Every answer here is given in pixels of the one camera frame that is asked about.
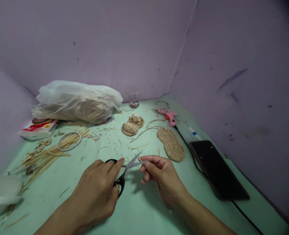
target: hand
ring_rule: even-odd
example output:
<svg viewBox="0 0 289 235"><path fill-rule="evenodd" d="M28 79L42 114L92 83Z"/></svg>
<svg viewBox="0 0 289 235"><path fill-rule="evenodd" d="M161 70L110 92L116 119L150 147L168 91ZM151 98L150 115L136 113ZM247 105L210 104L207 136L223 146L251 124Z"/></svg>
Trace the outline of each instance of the hand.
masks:
<svg viewBox="0 0 289 235"><path fill-rule="evenodd" d="M69 222L78 233L100 220L109 218L115 209L119 189L113 187L124 158L114 164L95 161L82 174L72 195L57 209L60 216L69 217Z"/></svg>
<svg viewBox="0 0 289 235"><path fill-rule="evenodd" d="M190 196L171 160L156 155L142 156L140 159L148 160L140 168L140 172L144 173L141 183L155 180L163 200L174 206L183 197Z"/></svg>

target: pink glue gun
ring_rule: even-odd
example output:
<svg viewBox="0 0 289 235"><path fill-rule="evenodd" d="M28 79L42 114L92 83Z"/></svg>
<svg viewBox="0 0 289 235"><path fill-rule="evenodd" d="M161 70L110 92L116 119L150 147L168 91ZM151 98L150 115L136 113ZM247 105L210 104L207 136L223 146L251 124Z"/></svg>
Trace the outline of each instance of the pink glue gun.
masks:
<svg viewBox="0 0 289 235"><path fill-rule="evenodd" d="M175 118L174 118L176 116L175 112L171 112L165 109L154 109L154 110L157 111L159 114L165 115L165 119L170 120L170 124L169 124L170 127L174 127L176 125Z"/></svg>

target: black cable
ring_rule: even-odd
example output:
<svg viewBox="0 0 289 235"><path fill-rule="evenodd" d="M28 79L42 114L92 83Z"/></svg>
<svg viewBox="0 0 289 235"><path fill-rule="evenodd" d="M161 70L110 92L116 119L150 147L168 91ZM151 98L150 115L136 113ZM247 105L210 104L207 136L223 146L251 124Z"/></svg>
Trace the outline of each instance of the black cable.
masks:
<svg viewBox="0 0 289 235"><path fill-rule="evenodd" d="M197 170L198 170L207 180L211 181L211 183L215 186L215 184L213 183L213 181L210 180L210 178L209 178L207 175L205 175L205 174L199 169L199 167L198 167L198 165L197 165L197 163L196 163L196 160L195 160L195 158L194 158L194 155L193 155L193 153L192 153L189 145L187 144L187 142L185 141L184 137L183 137L183 136L181 135L181 133L179 132L177 126L174 126L174 127L175 127L175 129L177 130L178 134L179 134L179 135L181 136L181 138L183 139L183 141L185 142L186 146L188 147L188 149L189 149L189 151L190 151L190 153L191 153L191 156L192 156L192 158L193 158L193 160L194 160L194 164L195 164L195 167L197 168ZM263 235L263 233L260 231L260 229L247 217L247 215L239 208L239 206L235 203L235 201L234 201L233 199L230 199L230 201L231 201L231 202L234 204L234 206L239 210L239 212L245 217L245 219L256 229L256 231L257 231L259 234Z"/></svg>

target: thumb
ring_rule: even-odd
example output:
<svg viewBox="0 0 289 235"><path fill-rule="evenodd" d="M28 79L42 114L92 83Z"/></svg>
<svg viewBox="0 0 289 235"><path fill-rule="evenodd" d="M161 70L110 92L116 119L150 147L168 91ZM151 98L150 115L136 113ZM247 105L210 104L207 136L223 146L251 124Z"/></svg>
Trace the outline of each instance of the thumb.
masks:
<svg viewBox="0 0 289 235"><path fill-rule="evenodd" d="M110 217L115 210L116 202L118 200L118 195L119 195L119 184L117 186L114 186L111 190L109 202L108 202L108 209L109 209L109 214L108 217Z"/></svg>
<svg viewBox="0 0 289 235"><path fill-rule="evenodd" d="M153 177L157 179L160 177L161 170L157 168L156 165L152 164L151 162L145 162L144 167Z"/></svg>

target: metal ring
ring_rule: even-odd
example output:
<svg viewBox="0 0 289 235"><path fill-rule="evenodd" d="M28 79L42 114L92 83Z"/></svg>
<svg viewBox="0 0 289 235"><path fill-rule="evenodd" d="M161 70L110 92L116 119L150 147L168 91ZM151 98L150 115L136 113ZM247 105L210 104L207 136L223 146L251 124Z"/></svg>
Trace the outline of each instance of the metal ring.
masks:
<svg viewBox="0 0 289 235"><path fill-rule="evenodd" d="M60 146L62 140L65 139L67 136L69 136L69 135L71 135L71 134L77 134L77 135L79 136L79 140L78 140L73 146L69 147L68 149L62 149L61 146ZM57 144L57 148L58 148L59 150L61 150L61 151L68 151L68 150L71 150L71 149L75 148L75 147L80 143L80 141L81 141L81 134L80 134L80 133L78 133L78 132L69 132L69 133L65 134L65 135L59 140L59 143Z"/></svg>
<svg viewBox="0 0 289 235"><path fill-rule="evenodd" d="M158 106L157 105L157 102L162 102L162 103L164 103L164 104L166 104L166 107L160 107L160 106ZM168 102L166 102L166 101L155 101L154 102L154 105L157 107L157 108L159 108L159 109L167 109L170 105L168 104Z"/></svg>

